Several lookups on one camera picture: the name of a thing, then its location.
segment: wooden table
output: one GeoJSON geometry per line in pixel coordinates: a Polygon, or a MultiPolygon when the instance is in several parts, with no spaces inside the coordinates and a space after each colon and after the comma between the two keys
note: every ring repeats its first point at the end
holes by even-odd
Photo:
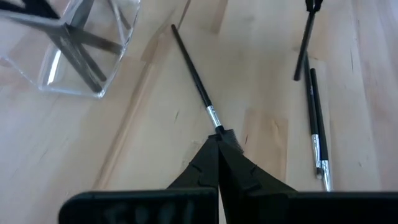
{"type": "MultiPolygon", "coordinates": [[[[0,223],[55,223],[74,194],[162,189],[184,170],[214,130],[171,24],[245,156],[297,190],[323,190],[305,85],[292,80],[306,18],[304,1],[143,0],[102,100],[39,92],[2,63],[0,223]]],[[[396,18],[393,0],[334,0],[315,19],[335,190],[398,189],[396,18]]]]}

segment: light wood surface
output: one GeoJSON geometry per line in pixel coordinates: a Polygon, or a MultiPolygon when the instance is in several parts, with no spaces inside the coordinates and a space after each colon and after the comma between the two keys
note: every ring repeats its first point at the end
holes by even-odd
{"type": "MultiPolygon", "coordinates": [[[[245,156],[297,190],[323,190],[303,81],[307,13],[295,0],[143,0],[102,100],[42,93],[0,67],[0,223],[55,223],[79,192],[162,189],[214,130],[170,30],[182,39],[245,156]]],[[[325,1],[309,47],[335,190],[397,190],[393,0],[325,1]]]]}

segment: black handle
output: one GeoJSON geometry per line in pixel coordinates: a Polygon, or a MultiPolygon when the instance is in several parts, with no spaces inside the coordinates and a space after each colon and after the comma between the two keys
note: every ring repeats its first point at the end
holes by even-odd
{"type": "Polygon", "coordinates": [[[310,61],[308,59],[308,52],[305,54],[304,58],[304,78],[307,91],[308,115],[310,118],[311,134],[318,134],[317,111],[315,108],[312,79],[310,76],[310,61]]]}
{"type": "Polygon", "coordinates": [[[304,56],[307,53],[308,43],[310,42],[314,19],[315,19],[315,11],[311,11],[308,14],[307,24],[305,25],[304,36],[300,47],[300,53],[297,59],[296,70],[294,72],[295,81],[300,80],[301,67],[304,63],[304,56]]]}
{"type": "Polygon", "coordinates": [[[182,42],[180,34],[178,33],[178,30],[174,24],[172,25],[172,30],[173,30],[175,39],[177,40],[178,46],[180,46],[180,49],[184,56],[185,62],[187,63],[189,71],[192,75],[193,81],[195,82],[195,85],[197,86],[197,89],[199,91],[201,99],[203,100],[203,103],[205,104],[206,107],[213,105],[211,103],[209,96],[207,95],[205,87],[203,86],[203,84],[200,80],[199,74],[198,74],[197,70],[195,69],[195,66],[193,65],[193,62],[192,62],[191,58],[189,57],[189,54],[184,46],[184,43],[182,42]]]}
{"type": "Polygon", "coordinates": [[[317,82],[317,72],[314,68],[310,70],[313,94],[315,99],[315,108],[317,110],[317,121],[318,121],[318,130],[319,130],[319,146],[320,146],[320,159],[321,161],[328,160],[328,144],[326,143],[326,134],[325,134],[325,126],[323,124],[323,115],[321,108],[321,100],[319,96],[318,82],[317,82]]]}

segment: metal ferrule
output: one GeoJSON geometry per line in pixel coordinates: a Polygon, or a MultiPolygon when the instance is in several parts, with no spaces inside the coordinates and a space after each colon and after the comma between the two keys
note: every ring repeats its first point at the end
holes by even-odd
{"type": "Polygon", "coordinates": [[[331,185],[329,161],[321,161],[321,166],[322,166],[322,170],[323,170],[323,182],[325,183],[326,191],[331,192],[332,185],[331,185]]]}
{"type": "MultiPolygon", "coordinates": [[[[313,134],[311,135],[312,139],[312,149],[313,149],[313,155],[314,155],[314,160],[315,160],[315,167],[318,169],[321,169],[321,151],[320,151],[320,146],[319,146],[319,135],[313,134]]],[[[318,179],[322,179],[321,174],[317,174],[318,179]]]]}
{"type": "Polygon", "coordinates": [[[214,110],[213,105],[210,105],[206,108],[207,113],[209,114],[210,118],[211,118],[211,122],[213,123],[214,127],[217,128],[218,126],[221,126],[221,122],[218,119],[217,113],[214,110]]]}

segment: black paintbrush handle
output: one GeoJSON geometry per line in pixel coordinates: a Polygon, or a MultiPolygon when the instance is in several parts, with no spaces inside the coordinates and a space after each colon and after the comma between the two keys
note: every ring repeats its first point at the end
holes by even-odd
{"type": "Polygon", "coordinates": [[[307,24],[305,25],[304,36],[300,47],[300,53],[298,55],[296,70],[294,72],[294,80],[300,80],[301,68],[304,63],[304,56],[307,53],[308,43],[310,42],[313,22],[315,19],[315,11],[308,14],[307,24]]]}
{"type": "Polygon", "coordinates": [[[310,70],[310,73],[311,73],[312,87],[313,87],[313,93],[314,93],[314,99],[315,99],[315,108],[317,110],[319,145],[320,145],[320,152],[321,152],[320,159],[321,159],[321,161],[327,161],[327,160],[329,160],[328,144],[326,142],[325,125],[323,124],[321,100],[320,100],[318,82],[317,82],[317,72],[315,71],[314,68],[312,68],[310,70]]]}
{"type": "Polygon", "coordinates": [[[173,30],[175,39],[177,40],[178,46],[180,46],[182,55],[184,56],[184,59],[188,65],[188,68],[192,75],[193,81],[195,82],[195,85],[197,86],[197,89],[199,91],[201,99],[203,100],[203,103],[205,104],[206,107],[213,105],[211,103],[209,96],[207,95],[205,87],[203,86],[203,84],[200,80],[199,74],[198,74],[195,66],[193,65],[193,62],[192,62],[191,58],[189,57],[189,54],[184,46],[184,43],[182,42],[180,34],[178,33],[178,30],[174,24],[172,25],[172,30],[173,30]]]}
{"type": "Polygon", "coordinates": [[[304,78],[305,78],[305,87],[306,87],[306,91],[307,91],[308,115],[310,118],[311,134],[318,134],[317,111],[315,108],[315,99],[314,99],[314,95],[313,95],[312,79],[311,79],[311,75],[310,75],[310,61],[308,59],[308,52],[306,52],[305,58],[304,58],[304,78]]]}

